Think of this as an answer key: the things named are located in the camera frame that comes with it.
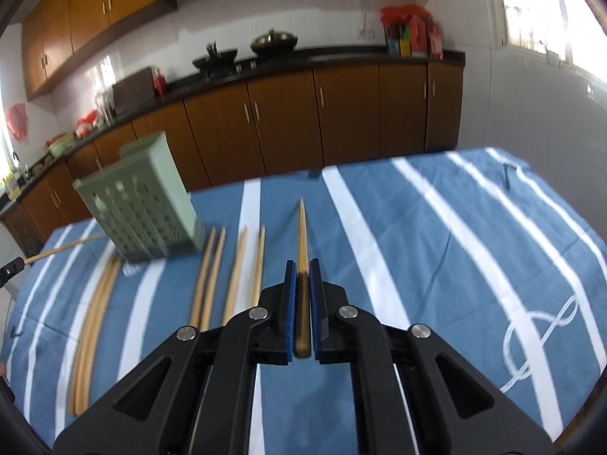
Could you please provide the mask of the blue white striped tablecloth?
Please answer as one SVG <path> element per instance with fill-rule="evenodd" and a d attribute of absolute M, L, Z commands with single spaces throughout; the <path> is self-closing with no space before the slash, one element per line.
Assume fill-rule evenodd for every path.
<path fill-rule="evenodd" d="M 606 374 L 606 242 L 495 147 L 189 194 L 78 181 L 25 272 L 5 454 L 536 454 Z"/>

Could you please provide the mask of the dark wooden chopstick group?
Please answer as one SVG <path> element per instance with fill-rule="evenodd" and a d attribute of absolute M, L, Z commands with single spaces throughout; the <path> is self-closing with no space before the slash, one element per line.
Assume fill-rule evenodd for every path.
<path fill-rule="evenodd" d="M 193 299 L 192 299 L 189 324 L 191 326 L 194 326 L 195 328 L 198 327 L 198 324 L 200 323 L 200 319 L 202 316 L 205 281 L 206 281 L 208 270 L 209 270 L 212 249 L 214 248 L 215 236 L 216 236 L 216 227 L 213 226 L 210 230 L 210 233 L 209 233 L 209 236 L 207 239 L 207 243 L 206 243 L 206 246 L 205 246 L 205 249 L 203 252 L 203 259 L 202 259 L 200 271 L 198 271 L 197 283 L 195 284 L 195 294 L 193 295 Z"/>

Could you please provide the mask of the black kitchen countertop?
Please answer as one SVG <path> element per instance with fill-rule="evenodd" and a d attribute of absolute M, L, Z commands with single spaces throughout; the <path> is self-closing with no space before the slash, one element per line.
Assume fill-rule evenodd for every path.
<path fill-rule="evenodd" d="M 111 165 L 127 140 L 162 130 L 191 189 L 382 157 L 440 152 L 458 142 L 466 55 L 399 58 L 380 46 L 309 49 L 247 62 L 218 78 L 191 75 L 169 94 L 114 117 L 45 165 L 49 181 L 96 150 Z"/>

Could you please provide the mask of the green basin on counter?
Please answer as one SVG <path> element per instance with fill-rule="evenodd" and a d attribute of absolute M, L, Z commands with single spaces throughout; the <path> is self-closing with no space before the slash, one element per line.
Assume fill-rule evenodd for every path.
<path fill-rule="evenodd" d="M 62 135 L 53 136 L 49 139 L 46 142 L 46 147 L 53 158 L 59 158 L 75 144 L 76 140 L 76 133 L 62 133 Z"/>

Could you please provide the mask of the black wok left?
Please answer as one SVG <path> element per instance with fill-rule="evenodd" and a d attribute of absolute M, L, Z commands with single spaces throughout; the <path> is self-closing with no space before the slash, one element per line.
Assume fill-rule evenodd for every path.
<path fill-rule="evenodd" d="M 192 61 L 192 65 L 200 72 L 218 72 L 234 66 L 237 48 L 219 50 L 215 41 L 206 46 L 207 54 Z"/>

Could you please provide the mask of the dark wooden cutting board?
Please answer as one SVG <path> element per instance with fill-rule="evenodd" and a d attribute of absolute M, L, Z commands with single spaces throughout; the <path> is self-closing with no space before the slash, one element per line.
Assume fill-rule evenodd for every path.
<path fill-rule="evenodd" d="M 114 110 L 117 115 L 139 107 L 156 97 L 154 76 L 151 67 L 116 82 L 112 87 Z"/>

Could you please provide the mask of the brown lower kitchen cabinets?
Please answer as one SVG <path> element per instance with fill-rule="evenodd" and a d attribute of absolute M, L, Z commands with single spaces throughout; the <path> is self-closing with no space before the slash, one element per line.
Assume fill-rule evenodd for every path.
<path fill-rule="evenodd" d="M 73 182 L 112 165 L 120 149 L 164 133 L 188 191 L 327 165 L 452 150 L 465 56 L 348 60 L 254 74 L 179 94 L 94 133 L 48 165 L 1 224 L 27 256 L 90 212 Z"/>

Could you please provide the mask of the red bag hanging on wall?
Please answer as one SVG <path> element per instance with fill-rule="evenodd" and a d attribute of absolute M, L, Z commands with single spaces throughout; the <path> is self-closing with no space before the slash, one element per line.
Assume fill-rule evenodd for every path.
<path fill-rule="evenodd" d="M 25 103 L 10 106 L 5 111 L 5 120 L 9 133 L 17 143 L 29 143 L 29 118 Z"/>

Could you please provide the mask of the red white bag on counter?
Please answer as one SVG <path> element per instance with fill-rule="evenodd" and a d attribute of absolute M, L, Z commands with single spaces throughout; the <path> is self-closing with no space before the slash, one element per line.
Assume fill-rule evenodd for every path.
<path fill-rule="evenodd" d="M 97 110 L 93 110 L 88 115 L 77 119 L 75 135 L 78 139 L 86 138 L 96 128 L 98 120 L 100 119 L 100 113 Z"/>

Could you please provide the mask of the red plastic bag on counter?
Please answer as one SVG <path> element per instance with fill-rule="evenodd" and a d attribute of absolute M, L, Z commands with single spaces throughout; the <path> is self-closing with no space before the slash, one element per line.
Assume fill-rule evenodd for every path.
<path fill-rule="evenodd" d="M 432 14 L 416 4 L 381 9 L 388 54 L 399 58 L 443 59 L 443 39 Z"/>

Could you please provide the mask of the green perforated utensil holder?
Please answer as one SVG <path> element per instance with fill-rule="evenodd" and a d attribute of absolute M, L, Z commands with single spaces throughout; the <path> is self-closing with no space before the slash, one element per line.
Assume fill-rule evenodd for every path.
<path fill-rule="evenodd" d="M 163 132 L 122 146 L 119 161 L 73 188 L 130 264 L 202 249 L 204 226 Z"/>

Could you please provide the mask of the black wok with lid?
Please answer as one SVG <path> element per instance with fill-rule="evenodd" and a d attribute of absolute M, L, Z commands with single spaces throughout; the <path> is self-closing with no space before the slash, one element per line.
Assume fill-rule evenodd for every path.
<path fill-rule="evenodd" d="M 259 58 L 270 58 L 271 56 L 289 55 L 297 44 L 297 36 L 270 29 L 266 34 L 255 38 L 250 44 L 250 48 Z"/>

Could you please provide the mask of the red bottle on counter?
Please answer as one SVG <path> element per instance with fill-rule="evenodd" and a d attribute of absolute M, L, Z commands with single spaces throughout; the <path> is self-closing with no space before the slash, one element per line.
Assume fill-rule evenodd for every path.
<path fill-rule="evenodd" d="M 155 89 L 155 94 L 159 97 L 163 97 L 166 94 L 166 78 L 159 69 L 152 69 L 152 78 L 153 78 L 153 86 Z"/>

